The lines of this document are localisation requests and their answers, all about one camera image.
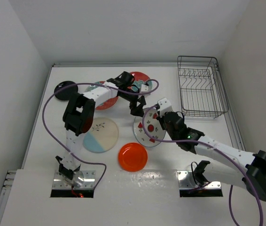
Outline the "small black plate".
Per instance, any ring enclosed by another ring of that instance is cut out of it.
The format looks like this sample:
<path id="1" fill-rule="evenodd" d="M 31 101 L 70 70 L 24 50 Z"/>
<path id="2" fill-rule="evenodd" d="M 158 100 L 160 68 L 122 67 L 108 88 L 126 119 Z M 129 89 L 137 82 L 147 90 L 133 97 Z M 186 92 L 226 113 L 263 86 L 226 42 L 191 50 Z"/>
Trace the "small black plate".
<path id="1" fill-rule="evenodd" d="M 73 93 L 78 92 L 78 86 L 73 81 L 62 81 L 54 89 L 55 98 L 60 101 L 69 101 Z"/>

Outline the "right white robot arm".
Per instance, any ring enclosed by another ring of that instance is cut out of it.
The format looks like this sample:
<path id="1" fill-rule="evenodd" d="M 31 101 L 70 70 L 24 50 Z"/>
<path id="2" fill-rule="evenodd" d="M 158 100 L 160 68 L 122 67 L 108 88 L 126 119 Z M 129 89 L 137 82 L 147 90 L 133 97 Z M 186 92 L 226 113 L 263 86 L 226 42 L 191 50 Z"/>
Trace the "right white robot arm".
<path id="1" fill-rule="evenodd" d="M 203 185 L 213 177 L 220 182 L 246 189 L 266 202 L 266 152 L 245 152 L 216 141 L 203 132 L 187 127 L 184 116 L 176 112 L 158 113 L 156 118 L 170 136 L 170 142 L 186 152 L 211 158 L 224 165 L 216 169 L 201 161 L 194 170 L 196 182 Z"/>

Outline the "white watermelon pattern plate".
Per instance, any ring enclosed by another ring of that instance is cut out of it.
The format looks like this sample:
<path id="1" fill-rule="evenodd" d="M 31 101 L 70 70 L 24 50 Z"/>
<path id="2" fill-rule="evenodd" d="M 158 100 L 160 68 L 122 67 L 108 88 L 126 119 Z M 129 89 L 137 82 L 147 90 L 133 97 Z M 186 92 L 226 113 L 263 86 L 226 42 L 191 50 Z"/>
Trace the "white watermelon pattern plate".
<path id="1" fill-rule="evenodd" d="M 158 112 L 155 108 L 150 109 L 147 114 L 144 115 L 144 123 L 142 117 L 136 116 L 133 121 L 133 133 L 137 141 L 144 147 L 158 146 L 163 140 L 166 131 L 162 129 L 160 122 L 156 119 Z"/>

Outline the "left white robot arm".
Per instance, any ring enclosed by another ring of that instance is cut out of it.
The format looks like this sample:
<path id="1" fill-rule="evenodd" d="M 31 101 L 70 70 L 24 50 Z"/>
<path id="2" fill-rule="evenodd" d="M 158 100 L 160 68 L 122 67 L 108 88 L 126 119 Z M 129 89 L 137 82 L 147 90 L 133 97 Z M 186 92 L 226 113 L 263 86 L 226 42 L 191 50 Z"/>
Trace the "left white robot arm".
<path id="1" fill-rule="evenodd" d="M 69 101 L 63 114 L 66 129 L 66 144 L 63 145 L 68 152 L 63 157 L 56 156 L 59 163 L 58 171 L 68 181 L 73 181 L 80 170 L 81 163 L 91 164 L 79 160 L 77 154 L 83 146 L 83 139 L 92 127 L 95 109 L 104 102 L 121 97 L 129 102 L 130 114 L 133 116 L 144 115 L 143 107 L 146 105 L 145 95 L 149 93 L 147 85 L 133 90 L 135 77 L 122 72 L 116 78 L 110 78 L 96 86 L 91 91 L 78 93 L 75 89 L 70 93 Z"/>

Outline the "beige blue branch plate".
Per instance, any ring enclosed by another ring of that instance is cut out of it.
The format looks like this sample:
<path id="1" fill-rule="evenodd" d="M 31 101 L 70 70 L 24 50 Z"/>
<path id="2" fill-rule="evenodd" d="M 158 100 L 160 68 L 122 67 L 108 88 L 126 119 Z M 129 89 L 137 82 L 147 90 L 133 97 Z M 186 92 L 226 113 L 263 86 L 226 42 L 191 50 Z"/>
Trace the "beige blue branch plate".
<path id="1" fill-rule="evenodd" d="M 104 153 L 113 148 L 119 137 L 117 124 L 110 118 L 94 118 L 83 139 L 83 147 L 92 153 Z"/>

